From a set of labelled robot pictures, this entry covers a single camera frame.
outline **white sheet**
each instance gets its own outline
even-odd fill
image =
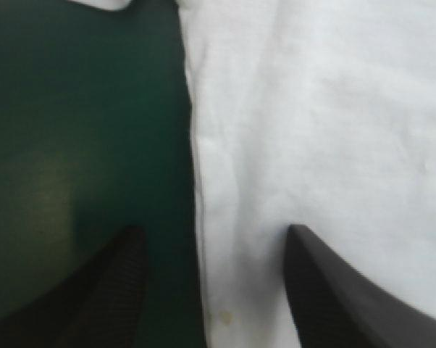
[[[209,348],[298,340],[290,223],[436,318],[436,0],[181,0]]]

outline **stain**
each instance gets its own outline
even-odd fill
[[[219,319],[221,320],[221,322],[223,324],[225,324],[226,326],[230,325],[232,322],[232,313],[228,312],[227,310],[222,310],[219,313]]]

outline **dark green fabric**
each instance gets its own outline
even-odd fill
[[[127,224],[147,233],[137,347],[204,347],[177,8],[0,0],[0,318]]]

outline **white fabric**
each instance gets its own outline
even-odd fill
[[[84,5],[105,9],[107,11],[119,11],[128,6],[131,0],[70,0]]]
[[[290,223],[436,318],[436,0],[182,0],[209,348],[298,340]]]

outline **green cloth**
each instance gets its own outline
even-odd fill
[[[173,1],[0,0],[0,318],[138,224],[136,346],[205,346],[189,112]]]

